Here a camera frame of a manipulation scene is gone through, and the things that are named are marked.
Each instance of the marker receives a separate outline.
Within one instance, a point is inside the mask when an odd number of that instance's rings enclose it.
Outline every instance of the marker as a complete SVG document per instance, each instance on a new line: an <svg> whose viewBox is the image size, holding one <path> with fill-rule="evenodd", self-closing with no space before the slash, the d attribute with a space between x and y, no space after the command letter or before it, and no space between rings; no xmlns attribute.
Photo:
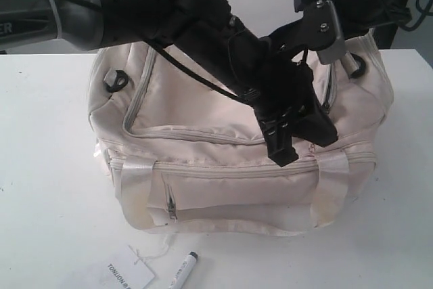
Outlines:
<svg viewBox="0 0 433 289"><path fill-rule="evenodd" d="M181 289L183 287L194 265L196 265L197 259L198 255L195 252L191 252L187 255L187 258L182 262L180 269L176 273L171 285L168 286L168 289Z"/></svg>

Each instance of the white bag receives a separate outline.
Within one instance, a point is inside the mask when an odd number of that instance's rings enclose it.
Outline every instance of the white bag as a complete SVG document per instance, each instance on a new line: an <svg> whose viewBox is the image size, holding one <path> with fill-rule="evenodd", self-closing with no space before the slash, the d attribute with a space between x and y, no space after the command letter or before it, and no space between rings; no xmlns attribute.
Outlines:
<svg viewBox="0 0 433 289"><path fill-rule="evenodd" d="M330 224L375 168L373 139L393 91L370 34L347 41L367 72L308 63L339 140L320 148L294 139L300 156L280 168L249 106L208 89L145 43L101 50L89 87L89 118L127 221L147 231L236 231L291 236ZM176 47L171 55L222 86ZM108 93L123 70L129 83Z"/></svg>

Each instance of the white strap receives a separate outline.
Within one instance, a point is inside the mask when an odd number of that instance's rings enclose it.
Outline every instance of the white strap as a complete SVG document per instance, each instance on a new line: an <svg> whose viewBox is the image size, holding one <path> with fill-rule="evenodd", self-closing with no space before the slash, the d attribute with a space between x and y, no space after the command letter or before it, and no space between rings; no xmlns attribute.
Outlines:
<svg viewBox="0 0 433 289"><path fill-rule="evenodd" d="M349 183L349 162L344 151L316 155L319 183L311 204L311 219L315 227L333 223L341 211Z"/></svg>
<svg viewBox="0 0 433 289"><path fill-rule="evenodd" d="M57 9L57 5L55 3L55 0L48 0L49 4L51 5L51 10L53 11L54 19L55 19L55 25L57 26L57 38L61 39L63 35L62 31L62 21L60 20L59 11Z"/></svg>
<svg viewBox="0 0 433 289"><path fill-rule="evenodd" d="M117 197L123 214L137 229L155 227L147 210L155 161L152 158L130 156L124 162L121 174L113 174L115 187L120 191Z"/></svg>

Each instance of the paper tag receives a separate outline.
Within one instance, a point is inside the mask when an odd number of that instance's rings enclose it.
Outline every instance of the paper tag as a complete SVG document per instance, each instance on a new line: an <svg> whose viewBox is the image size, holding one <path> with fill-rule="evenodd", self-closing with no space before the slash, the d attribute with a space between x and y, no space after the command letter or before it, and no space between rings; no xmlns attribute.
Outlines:
<svg viewBox="0 0 433 289"><path fill-rule="evenodd" d="M59 289L144 289L155 277L129 248L103 262L76 271Z"/></svg>

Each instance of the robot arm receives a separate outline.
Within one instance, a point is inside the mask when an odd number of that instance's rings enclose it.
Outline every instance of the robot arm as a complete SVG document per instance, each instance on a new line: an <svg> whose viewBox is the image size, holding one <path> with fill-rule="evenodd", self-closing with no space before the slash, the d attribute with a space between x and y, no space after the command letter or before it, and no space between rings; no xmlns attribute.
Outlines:
<svg viewBox="0 0 433 289"><path fill-rule="evenodd" d="M54 1L57 17L49 0L0 0L0 49L55 38L81 49L147 41L160 53L174 44L254 109L269 158L280 166L298 157L292 136L323 147L337 140L313 72L292 58L310 49L333 62L346 53L345 39L387 19L378 0L296 0L304 18L259 39L227 0Z"/></svg>

